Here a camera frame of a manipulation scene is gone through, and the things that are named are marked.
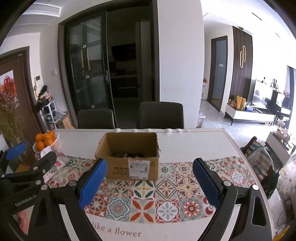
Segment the left hand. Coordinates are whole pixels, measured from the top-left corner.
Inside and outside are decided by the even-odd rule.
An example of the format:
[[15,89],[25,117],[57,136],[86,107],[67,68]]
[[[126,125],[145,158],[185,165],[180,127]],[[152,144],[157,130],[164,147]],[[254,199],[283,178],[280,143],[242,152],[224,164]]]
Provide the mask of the left hand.
[[25,235],[27,235],[29,231],[29,224],[30,224],[32,211],[33,211],[33,206],[17,213],[17,216],[19,218],[19,227]]

